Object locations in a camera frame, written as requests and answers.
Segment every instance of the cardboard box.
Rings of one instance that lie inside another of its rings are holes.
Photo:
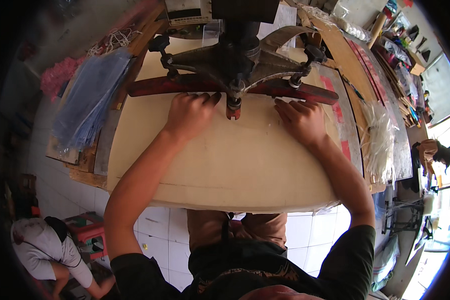
[[[425,67],[422,65],[420,58],[413,52],[407,50],[408,58],[410,59],[410,63],[412,66],[410,67],[410,74],[420,76],[420,74],[425,71]]]

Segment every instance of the woman in white shirt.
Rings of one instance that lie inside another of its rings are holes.
[[[38,280],[56,281],[53,290],[56,300],[60,299],[59,293],[67,284],[69,274],[98,299],[106,295],[115,283],[114,276],[105,279],[101,285],[96,283],[59,219],[21,219],[13,223],[10,235],[13,249],[28,273]]]

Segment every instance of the hand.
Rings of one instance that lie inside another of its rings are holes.
[[[328,136],[324,110],[318,103],[275,99],[275,104],[285,129],[305,147],[317,146]]]
[[[219,92],[212,96],[179,93],[172,99],[168,121],[162,130],[180,141],[190,141],[210,125],[221,97]]]

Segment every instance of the black t-shirt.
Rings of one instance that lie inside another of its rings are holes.
[[[375,229],[360,225],[332,246],[314,278],[294,265],[274,243],[230,239],[192,252],[192,284],[182,293],[162,276],[154,258],[130,253],[110,265],[122,299],[238,299],[249,291],[285,285],[326,300],[366,299],[372,284]]]

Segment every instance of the white string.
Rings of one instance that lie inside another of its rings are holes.
[[[115,49],[115,45],[119,45],[119,47],[126,47],[130,44],[130,36],[134,33],[142,34],[142,32],[135,30],[132,31],[131,28],[126,28],[124,30],[118,30],[117,28],[114,28],[110,31],[108,36],[110,37],[108,44],[106,45],[106,51],[105,53],[108,53]]]
[[[135,33],[138,33],[140,35],[142,34],[142,32],[140,32],[138,30],[132,31],[131,28],[126,28],[126,29],[122,29],[122,30],[119,30],[118,28],[114,28],[114,29],[110,30],[110,33],[108,33],[108,35],[107,35],[108,41],[105,42],[105,46],[106,46],[105,54],[107,54],[110,51],[113,51],[114,49],[116,49],[118,47],[128,46],[130,44],[130,42],[132,41],[130,39],[131,36]],[[103,47],[102,46],[99,47],[98,43],[96,43],[88,50],[87,56],[94,56],[96,54],[99,54],[102,50],[103,50]]]
[[[102,48],[102,47],[98,47],[98,43],[96,43],[95,45],[93,45],[93,46],[88,50],[87,56],[94,56],[94,55],[96,55],[97,53],[100,53],[100,51],[101,51],[102,49],[103,49],[103,48]]]

